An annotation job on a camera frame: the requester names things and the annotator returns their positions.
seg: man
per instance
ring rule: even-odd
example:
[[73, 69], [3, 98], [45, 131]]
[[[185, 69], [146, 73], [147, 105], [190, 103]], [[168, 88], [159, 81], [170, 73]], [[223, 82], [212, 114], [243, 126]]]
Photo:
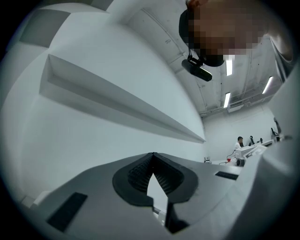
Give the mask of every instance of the man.
[[180, 16], [180, 36], [198, 55], [219, 62], [223, 55], [245, 54], [267, 35], [284, 82], [295, 65], [298, 47], [285, 24], [263, 3], [266, 1], [187, 1], [187, 10]]
[[235, 143], [234, 150], [237, 150], [238, 148], [242, 148], [242, 147], [244, 147], [244, 145], [243, 145], [243, 138], [242, 137], [238, 137], [238, 142]]

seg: ceiling light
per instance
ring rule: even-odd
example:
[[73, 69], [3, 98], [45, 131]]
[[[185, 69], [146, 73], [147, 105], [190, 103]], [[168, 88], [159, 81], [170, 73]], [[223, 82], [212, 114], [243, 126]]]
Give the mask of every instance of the ceiling light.
[[233, 73], [233, 61], [226, 60], [226, 75], [229, 76]]
[[229, 104], [229, 99], [230, 99], [230, 92], [226, 93], [225, 96], [225, 103], [224, 103], [224, 108], [226, 108]]
[[266, 87], [264, 88], [264, 91], [262, 92], [262, 94], [265, 94], [265, 92], [267, 91], [267, 89], [268, 89], [268, 87], [269, 87], [269, 85], [270, 85], [272, 79], [273, 79], [273, 77], [270, 77], [270, 78], [269, 78], [268, 83], [267, 83]]

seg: black cable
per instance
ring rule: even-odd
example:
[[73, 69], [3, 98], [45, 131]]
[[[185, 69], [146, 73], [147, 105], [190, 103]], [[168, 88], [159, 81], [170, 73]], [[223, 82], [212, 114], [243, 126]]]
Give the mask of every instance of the black cable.
[[232, 154], [228, 155], [228, 156], [226, 157], [226, 161], [223, 162], [223, 163], [225, 163], [225, 164], [228, 163], [228, 162], [227, 162], [227, 159], [228, 159], [228, 157], [231, 156]]

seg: black rectangle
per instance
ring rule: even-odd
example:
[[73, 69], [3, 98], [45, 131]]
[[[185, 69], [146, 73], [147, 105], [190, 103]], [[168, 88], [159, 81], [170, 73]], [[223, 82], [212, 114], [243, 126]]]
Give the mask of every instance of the black rectangle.
[[232, 174], [232, 173], [227, 173], [227, 172], [217, 172], [215, 175], [222, 177], [222, 178], [232, 179], [232, 180], [237, 180], [237, 178], [238, 178], [238, 175]]
[[64, 232], [87, 197], [81, 193], [73, 193], [48, 219], [47, 223]]

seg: white shirt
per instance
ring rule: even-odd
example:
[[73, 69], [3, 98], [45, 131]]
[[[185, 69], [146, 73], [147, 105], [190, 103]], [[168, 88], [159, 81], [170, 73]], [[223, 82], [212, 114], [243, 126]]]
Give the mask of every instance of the white shirt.
[[240, 148], [240, 144], [238, 142], [235, 143], [234, 145], [234, 150]]

